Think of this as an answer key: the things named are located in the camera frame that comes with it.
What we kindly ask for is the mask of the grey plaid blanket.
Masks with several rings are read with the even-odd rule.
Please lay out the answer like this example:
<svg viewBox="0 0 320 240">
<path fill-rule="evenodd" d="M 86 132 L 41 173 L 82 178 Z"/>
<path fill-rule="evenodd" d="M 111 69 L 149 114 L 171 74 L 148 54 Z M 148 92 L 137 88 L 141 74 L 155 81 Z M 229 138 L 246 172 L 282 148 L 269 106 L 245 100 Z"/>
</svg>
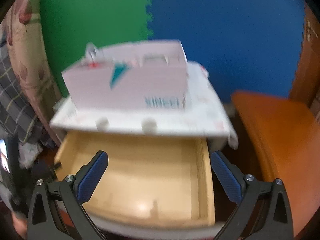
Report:
<svg viewBox="0 0 320 240">
<path fill-rule="evenodd" d="M 1 37 L 1 127 L 20 143 L 35 144 L 39 141 L 43 126 L 25 94 L 21 90 L 13 71 L 6 37 Z"/>
</svg>

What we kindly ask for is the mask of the white leaf-print bedsheet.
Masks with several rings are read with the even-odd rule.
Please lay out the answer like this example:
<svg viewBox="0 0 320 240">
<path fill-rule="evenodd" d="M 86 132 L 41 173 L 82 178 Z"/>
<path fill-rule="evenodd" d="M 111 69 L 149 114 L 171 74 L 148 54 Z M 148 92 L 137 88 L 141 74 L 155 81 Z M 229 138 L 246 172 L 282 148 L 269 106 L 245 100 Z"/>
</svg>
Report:
<svg viewBox="0 0 320 240">
<path fill-rule="evenodd" d="M 19 165 L 20 168 L 30 168 L 32 167 L 35 159 L 43 151 L 42 146 L 39 143 L 32 144 L 26 142 L 25 144 L 18 144 L 19 148 Z"/>
</svg>

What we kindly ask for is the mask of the wooden pull-out drawer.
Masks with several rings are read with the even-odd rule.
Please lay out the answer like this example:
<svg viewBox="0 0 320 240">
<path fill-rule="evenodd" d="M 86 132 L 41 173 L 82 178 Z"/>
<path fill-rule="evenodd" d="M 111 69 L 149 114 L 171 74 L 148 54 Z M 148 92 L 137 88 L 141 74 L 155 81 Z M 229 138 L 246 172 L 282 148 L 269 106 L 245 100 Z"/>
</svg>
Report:
<svg viewBox="0 0 320 240">
<path fill-rule="evenodd" d="M 55 156 L 62 165 L 57 177 L 75 174 L 100 150 L 108 154 L 109 162 L 84 204 L 90 215 L 157 228 L 215 223 L 204 139 L 71 131 Z"/>
</svg>

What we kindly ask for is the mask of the pink floral curtain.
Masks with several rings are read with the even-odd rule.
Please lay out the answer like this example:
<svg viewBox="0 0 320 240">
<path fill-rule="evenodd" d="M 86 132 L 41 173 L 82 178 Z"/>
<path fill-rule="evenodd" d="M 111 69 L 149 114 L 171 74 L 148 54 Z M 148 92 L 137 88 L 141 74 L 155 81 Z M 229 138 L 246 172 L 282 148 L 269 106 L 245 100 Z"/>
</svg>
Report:
<svg viewBox="0 0 320 240">
<path fill-rule="evenodd" d="M 7 32 L 9 57 L 18 83 L 51 139 L 60 145 L 60 139 L 49 122 L 61 93 L 49 68 L 44 47 L 40 0 L 16 0 L 1 27 Z"/>
</svg>

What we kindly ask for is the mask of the orange wooden chair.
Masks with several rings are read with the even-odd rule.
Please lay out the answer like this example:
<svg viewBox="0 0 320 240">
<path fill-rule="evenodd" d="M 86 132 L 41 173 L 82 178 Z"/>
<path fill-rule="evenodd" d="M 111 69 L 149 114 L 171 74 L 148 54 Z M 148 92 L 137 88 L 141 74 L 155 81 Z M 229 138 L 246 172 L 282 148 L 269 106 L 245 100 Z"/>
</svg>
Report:
<svg viewBox="0 0 320 240">
<path fill-rule="evenodd" d="M 302 102 L 244 91 L 232 102 L 264 180 L 284 182 L 298 236 L 319 209 L 319 123 Z"/>
</svg>

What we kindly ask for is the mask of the pink cardboard storage box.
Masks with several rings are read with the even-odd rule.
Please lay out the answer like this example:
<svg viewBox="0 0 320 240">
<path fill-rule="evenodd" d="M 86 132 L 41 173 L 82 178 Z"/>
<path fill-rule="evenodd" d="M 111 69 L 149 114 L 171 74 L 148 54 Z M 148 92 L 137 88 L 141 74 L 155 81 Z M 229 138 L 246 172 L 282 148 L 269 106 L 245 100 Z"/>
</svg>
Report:
<svg viewBox="0 0 320 240">
<path fill-rule="evenodd" d="M 77 108 L 185 109 L 187 58 L 179 40 L 89 43 L 62 77 Z"/>
</svg>

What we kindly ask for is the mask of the white patterned nightstand cabinet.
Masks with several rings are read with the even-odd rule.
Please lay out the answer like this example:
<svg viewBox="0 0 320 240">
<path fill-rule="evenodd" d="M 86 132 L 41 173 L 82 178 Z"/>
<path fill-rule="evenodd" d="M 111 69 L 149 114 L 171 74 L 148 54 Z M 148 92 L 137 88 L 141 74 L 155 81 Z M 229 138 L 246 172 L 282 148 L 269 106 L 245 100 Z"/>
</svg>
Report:
<svg viewBox="0 0 320 240">
<path fill-rule="evenodd" d="M 235 129 L 211 85 L 207 70 L 190 61 L 185 110 L 81 110 L 67 98 L 50 121 L 55 129 L 120 133 L 201 137 L 211 139 L 210 149 L 225 145 L 236 149 L 239 139 Z"/>
</svg>

